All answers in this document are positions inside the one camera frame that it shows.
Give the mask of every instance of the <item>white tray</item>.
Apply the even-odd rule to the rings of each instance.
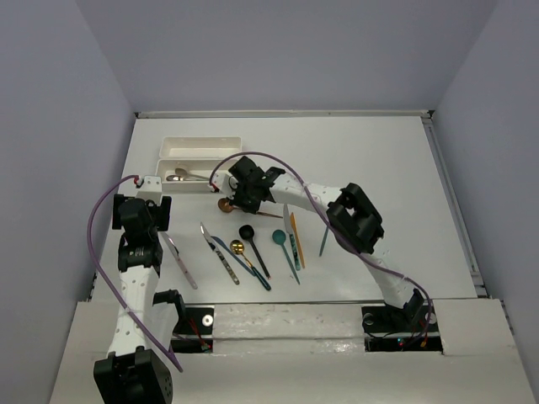
[[[162,159],[222,159],[241,150],[241,137],[165,137],[159,156]]]
[[[210,177],[211,171],[221,160],[221,158],[162,159],[157,163],[156,175],[161,177],[164,193],[208,191],[207,181],[196,180],[196,178],[186,181],[167,181],[167,176],[175,174],[175,169],[181,167],[190,173]],[[219,173],[226,172],[236,162],[236,159],[225,162],[219,169]]]

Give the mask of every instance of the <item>black ladle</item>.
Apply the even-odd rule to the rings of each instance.
[[[264,260],[262,259],[262,257],[260,257],[259,250],[258,250],[258,248],[256,248],[256,245],[254,244],[254,240],[253,240],[254,229],[253,229],[253,227],[250,226],[250,225],[241,226],[239,228],[239,236],[243,240],[247,240],[248,243],[251,244],[251,247],[254,250],[254,255],[256,255],[256,259],[259,260],[260,266],[262,267],[262,270],[264,271],[264,275],[266,275],[267,279],[271,279],[270,272],[268,272],[268,269],[266,268]]]

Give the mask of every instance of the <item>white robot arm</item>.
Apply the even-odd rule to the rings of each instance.
[[[229,173],[217,172],[212,178],[212,186],[223,192],[231,205],[250,213],[255,213],[259,209],[260,202],[265,200],[315,211],[304,187],[296,177],[275,167],[264,172],[247,157],[242,157],[231,167]],[[408,315],[414,315],[416,308],[423,304],[423,299],[414,291],[414,287],[407,280],[383,273],[369,264],[386,267],[380,258],[371,255],[377,239],[383,236],[382,218],[363,191],[355,184],[350,184],[346,189],[316,183],[309,183],[307,187],[318,210],[328,217],[332,226],[338,227],[341,233],[349,236],[352,244],[368,258],[365,262],[366,267],[382,291],[385,303],[399,310],[408,308],[410,311]],[[345,207],[340,205],[344,202],[344,193],[351,195],[345,205],[353,199],[355,203]],[[350,215],[346,208],[357,209]]]
[[[177,290],[156,293],[163,250],[158,231],[168,229],[170,197],[162,197],[160,177],[146,176],[137,183],[136,197],[116,194],[113,229],[124,229],[118,249],[120,306],[107,358],[97,361],[93,377],[105,404],[172,402],[172,378],[163,347],[185,307]],[[140,320],[142,330],[132,315]]]

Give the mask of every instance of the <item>gray wall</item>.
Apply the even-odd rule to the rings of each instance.
[[[435,113],[488,290],[539,398],[539,3],[500,1]]]
[[[77,0],[137,111],[433,109],[495,0]]]
[[[3,2],[0,49],[0,401],[40,404],[88,295],[86,220],[120,176],[133,116],[73,0]]]

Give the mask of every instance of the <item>teal ladle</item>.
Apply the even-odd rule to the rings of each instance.
[[[286,234],[282,230],[275,230],[273,234],[271,235],[271,238],[275,242],[275,244],[279,244],[283,251],[285,252],[286,261],[288,261],[288,265],[290,265],[290,269],[292,270],[292,273],[294,274],[294,278],[296,278],[297,284],[300,284],[300,280],[297,277],[296,268],[294,265],[292,265],[292,261],[290,260],[290,256],[288,255],[288,252],[286,251],[285,242],[286,242]]]

